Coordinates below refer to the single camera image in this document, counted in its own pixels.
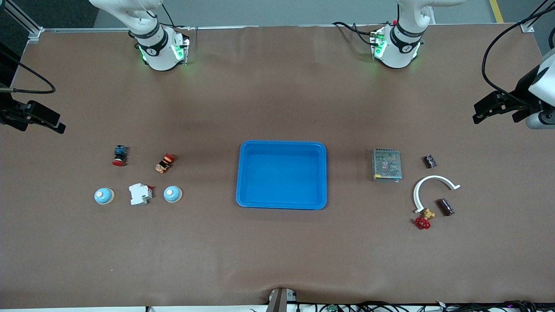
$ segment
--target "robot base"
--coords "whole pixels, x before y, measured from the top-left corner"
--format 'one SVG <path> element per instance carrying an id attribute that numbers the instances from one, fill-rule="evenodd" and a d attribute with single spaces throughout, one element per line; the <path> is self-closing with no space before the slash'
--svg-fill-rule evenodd
<path id="1" fill-rule="evenodd" d="M 391 68 L 403 68 L 410 64 L 412 59 L 416 57 L 420 43 L 413 49 L 412 53 L 401 53 L 391 42 L 391 25 L 386 25 L 383 28 L 376 30 L 374 37 L 370 38 L 371 43 L 376 43 L 377 46 L 372 46 L 372 57 L 380 60 L 385 66 Z"/>
<path id="2" fill-rule="evenodd" d="M 143 60 L 156 71 L 168 71 L 178 64 L 187 64 L 189 56 L 189 38 L 184 39 L 183 34 L 170 27 L 163 27 L 168 34 L 168 42 L 157 56 L 151 56 L 141 49 Z"/>

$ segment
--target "metal mesh power supply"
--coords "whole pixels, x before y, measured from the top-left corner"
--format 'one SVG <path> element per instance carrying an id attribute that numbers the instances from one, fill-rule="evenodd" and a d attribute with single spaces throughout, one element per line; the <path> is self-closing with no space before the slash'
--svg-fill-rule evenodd
<path id="1" fill-rule="evenodd" d="M 401 172 L 401 153 L 394 149 L 372 150 L 372 169 L 374 181 L 399 182 Z"/>

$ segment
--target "blue plastic tray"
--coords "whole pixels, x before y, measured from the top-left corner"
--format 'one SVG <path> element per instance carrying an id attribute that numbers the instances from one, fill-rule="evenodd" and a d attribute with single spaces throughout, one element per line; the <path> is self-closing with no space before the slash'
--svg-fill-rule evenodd
<path id="1" fill-rule="evenodd" d="M 325 146 L 245 141 L 239 155 L 236 200 L 244 207 L 322 209 L 327 202 Z"/>

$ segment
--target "white curved pipe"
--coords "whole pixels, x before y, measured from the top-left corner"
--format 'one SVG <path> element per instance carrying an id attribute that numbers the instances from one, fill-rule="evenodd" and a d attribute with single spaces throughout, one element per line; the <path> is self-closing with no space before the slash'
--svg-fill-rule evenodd
<path id="1" fill-rule="evenodd" d="M 415 213 L 419 213 L 422 210 L 424 210 L 424 206 L 422 206 L 422 203 L 420 202 L 420 195 L 419 195 L 420 186 L 422 186 L 422 183 L 424 183 L 426 180 L 430 180 L 430 179 L 441 181 L 441 182 L 447 184 L 447 186 L 450 187 L 452 190 L 456 190 L 459 187 L 461 187 L 460 185 L 454 185 L 453 182 L 449 181 L 449 179 L 444 178 L 444 177 L 439 176 L 439 175 L 430 175 L 429 177 L 423 178 L 422 180 L 420 180 L 416 184 L 415 191 L 413 193 L 413 198 L 415 200 L 415 206 L 416 206 Z"/>

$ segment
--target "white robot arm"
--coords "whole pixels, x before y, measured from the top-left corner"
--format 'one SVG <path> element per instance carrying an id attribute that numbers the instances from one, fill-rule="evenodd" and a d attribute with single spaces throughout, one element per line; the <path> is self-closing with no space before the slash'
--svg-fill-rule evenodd
<path id="1" fill-rule="evenodd" d="M 171 27 L 160 25 L 150 10 L 162 0 L 89 0 L 124 23 L 139 43 L 145 63 L 157 71 L 167 71 L 186 63 L 189 38 Z"/>
<path id="2" fill-rule="evenodd" d="M 399 17 L 395 25 L 386 25 L 371 38 L 372 54 L 386 66 L 407 66 L 420 47 L 420 39 L 430 24 L 427 7 L 452 7 L 466 0 L 396 0 Z"/>
<path id="3" fill-rule="evenodd" d="M 512 97 L 496 90 L 474 104 L 474 123 L 516 110 L 513 114 L 514 122 L 526 119 L 526 125 L 530 129 L 555 129 L 555 49 L 548 52 L 538 66 L 522 77 L 509 94 Z"/>

